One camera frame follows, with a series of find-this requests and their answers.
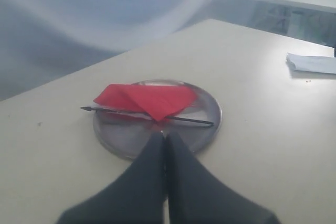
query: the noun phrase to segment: black skewer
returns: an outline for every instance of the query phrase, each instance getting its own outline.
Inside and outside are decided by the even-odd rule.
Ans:
[[[128,111],[128,110],[110,110],[110,109],[104,109],[104,108],[95,108],[91,106],[86,106],[86,107],[80,107],[82,110],[85,111],[102,111],[102,112],[108,112],[108,113],[115,113],[115,114],[143,114],[150,116],[146,112],[135,112],[135,111]],[[210,121],[203,121],[203,120],[197,120],[197,119],[189,119],[189,118],[178,118],[176,116],[168,115],[165,117],[165,119],[170,119],[170,120],[176,120],[176,121],[184,121],[184,122],[192,122],[192,123],[202,123],[202,124],[207,124],[209,126],[214,126],[213,122]]]

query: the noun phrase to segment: metal plate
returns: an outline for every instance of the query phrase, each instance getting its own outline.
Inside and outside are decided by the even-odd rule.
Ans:
[[[197,93],[192,107],[186,108],[178,116],[214,122],[212,127],[180,121],[154,122],[149,120],[125,120],[106,112],[96,112],[93,118],[94,131],[100,143],[110,152],[124,158],[136,158],[154,131],[176,131],[189,149],[196,153],[209,144],[215,137],[222,122],[222,110],[218,102],[205,90],[174,80],[149,80],[135,83],[138,85],[176,86],[186,85]]]

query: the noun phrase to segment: folded napkin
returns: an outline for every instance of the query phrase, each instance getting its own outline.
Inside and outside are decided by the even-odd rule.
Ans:
[[[335,57],[300,56],[288,53],[287,62],[291,69],[297,71],[336,74]]]
[[[117,110],[146,112],[156,121],[190,106],[197,94],[187,86],[146,86],[111,84],[94,99],[100,106]]]

